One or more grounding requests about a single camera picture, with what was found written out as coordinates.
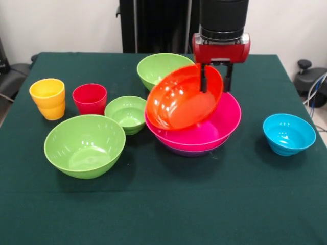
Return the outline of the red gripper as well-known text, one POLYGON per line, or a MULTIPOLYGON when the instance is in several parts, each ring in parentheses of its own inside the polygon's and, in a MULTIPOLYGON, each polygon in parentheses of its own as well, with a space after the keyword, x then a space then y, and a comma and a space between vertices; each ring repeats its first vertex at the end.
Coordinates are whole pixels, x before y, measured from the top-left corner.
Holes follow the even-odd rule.
POLYGON ((224 63, 226 75, 224 77, 224 92, 230 92, 233 64, 244 63, 250 51, 250 35, 243 35, 231 42, 212 42, 203 39, 200 33, 195 33, 192 39, 193 55, 196 63, 201 63, 200 91, 207 92, 207 78, 205 65, 211 63, 224 63))

